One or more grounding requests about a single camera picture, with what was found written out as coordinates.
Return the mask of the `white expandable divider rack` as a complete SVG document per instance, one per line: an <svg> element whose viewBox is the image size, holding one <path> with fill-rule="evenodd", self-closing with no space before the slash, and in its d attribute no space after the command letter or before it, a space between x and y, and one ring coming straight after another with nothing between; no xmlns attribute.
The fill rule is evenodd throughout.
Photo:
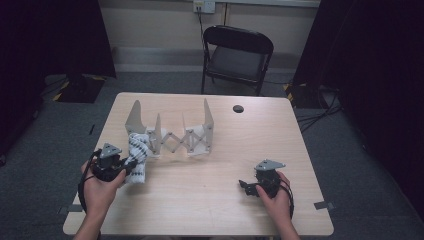
<svg viewBox="0 0 424 240"><path fill-rule="evenodd" d="M214 120L207 100L203 101L203 106L204 123L197 126L183 124L184 135L178 136L162 127L160 114L157 114L154 127L145 126L141 118L141 103L136 100L125 123L129 154L133 157L159 157L162 149L176 153L180 148L185 149L188 156L209 154L213 145Z"/></svg>

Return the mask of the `white cloth with black pattern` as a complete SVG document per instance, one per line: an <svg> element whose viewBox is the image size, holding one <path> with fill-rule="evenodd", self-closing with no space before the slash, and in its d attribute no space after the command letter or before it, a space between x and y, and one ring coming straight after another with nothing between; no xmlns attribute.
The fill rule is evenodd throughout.
<svg viewBox="0 0 424 240"><path fill-rule="evenodd" d="M131 133L129 135L129 157L128 159L137 160L138 164L129 173L126 183L137 184L145 182L145 165L147 157L150 156L149 137L146 134Z"/></svg>

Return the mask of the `black stand base yellow stripes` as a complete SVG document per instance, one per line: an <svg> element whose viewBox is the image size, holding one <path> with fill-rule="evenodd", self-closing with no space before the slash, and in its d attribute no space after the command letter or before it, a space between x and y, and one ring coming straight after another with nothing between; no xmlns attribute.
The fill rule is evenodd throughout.
<svg viewBox="0 0 424 240"><path fill-rule="evenodd" d="M283 89L293 108L319 109L319 94L306 85L285 84Z"/></svg>
<svg viewBox="0 0 424 240"><path fill-rule="evenodd" d="M106 79L102 76L67 74L66 81L54 101L66 103L94 103Z"/></svg>

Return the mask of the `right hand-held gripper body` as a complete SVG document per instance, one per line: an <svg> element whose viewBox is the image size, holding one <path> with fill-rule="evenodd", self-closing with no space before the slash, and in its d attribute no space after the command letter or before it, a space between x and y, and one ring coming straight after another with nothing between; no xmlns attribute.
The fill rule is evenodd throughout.
<svg viewBox="0 0 424 240"><path fill-rule="evenodd" d="M279 190L281 178L278 168L285 167L284 163L265 159L255 166L257 185L261 186L270 198L274 198Z"/></svg>

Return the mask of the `black folding chair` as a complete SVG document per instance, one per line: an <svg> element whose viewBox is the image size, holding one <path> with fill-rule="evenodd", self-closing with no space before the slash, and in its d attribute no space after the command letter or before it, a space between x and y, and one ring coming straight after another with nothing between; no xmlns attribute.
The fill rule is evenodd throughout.
<svg viewBox="0 0 424 240"><path fill-rule="evenodd" d="M273 42L264 34L225 25L208 27L202 33L203 70L201 93L206 77L255 86L259 96L270 59Z"/></svg>

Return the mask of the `white wall socket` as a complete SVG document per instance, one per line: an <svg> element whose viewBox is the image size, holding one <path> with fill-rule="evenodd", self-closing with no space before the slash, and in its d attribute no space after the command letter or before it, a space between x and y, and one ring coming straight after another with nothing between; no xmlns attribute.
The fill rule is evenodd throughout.
<svg viewBox="0 0 424 240"><path fill-rule="evenodd" d="M216 9L216 3L214 1L193 0L194 13L214 14L215 9Z"/></svg>

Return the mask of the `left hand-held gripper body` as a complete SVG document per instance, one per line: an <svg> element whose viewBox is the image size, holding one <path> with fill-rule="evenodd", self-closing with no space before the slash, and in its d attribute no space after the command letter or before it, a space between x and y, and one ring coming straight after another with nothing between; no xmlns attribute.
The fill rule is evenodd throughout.
<svg viewBox="0 0 424 240"><path fill-rule="evenodd" d="M122 150L112 144L105 143L101 149L94 152L96 161L92 173L101 181L111 182L124 170L126 158L120 159Z"/></svg>

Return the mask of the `person's right hand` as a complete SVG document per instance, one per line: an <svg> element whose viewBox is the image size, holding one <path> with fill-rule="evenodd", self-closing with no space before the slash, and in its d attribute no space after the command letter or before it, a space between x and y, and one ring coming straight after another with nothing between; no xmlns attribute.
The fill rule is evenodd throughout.
<svg viewBox="0 0 424 240"><path fill-rule="evenodd" d="M266 211L278 229L287 229L291 224L289 195L282 188L274 198L270 198L265 190L257 185L256 190Z"/></svg>

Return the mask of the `dark curtain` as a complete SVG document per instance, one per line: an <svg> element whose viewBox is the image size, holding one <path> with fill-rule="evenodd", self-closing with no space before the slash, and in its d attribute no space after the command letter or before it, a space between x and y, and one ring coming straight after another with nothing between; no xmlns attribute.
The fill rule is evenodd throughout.
<svg viewBox="0 0 424 240"><path fill-rule="evenodd" d="M57 74L116 75L99 0L0 0L0 156Z"/></svg>
<svg viewBox="0 0 424 240"><path fill-rule="evenodd" d="M424 220L424 0L320 0L294 82L338 89Z"/></svg>

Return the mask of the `person's left hand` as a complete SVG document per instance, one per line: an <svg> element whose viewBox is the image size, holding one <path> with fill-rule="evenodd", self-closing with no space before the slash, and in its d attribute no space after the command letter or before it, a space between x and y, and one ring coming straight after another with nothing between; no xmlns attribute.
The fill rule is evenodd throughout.
<svg viewBox="0 0 424 240"><path fill-rule="evenodd" d="M83 196L88 215L106 215L109 207L113 203L117 190L124 183L126 170L122 170L111 182L99 180L93 173L88 163L81 167L85 175L83 179Z"/></svg>

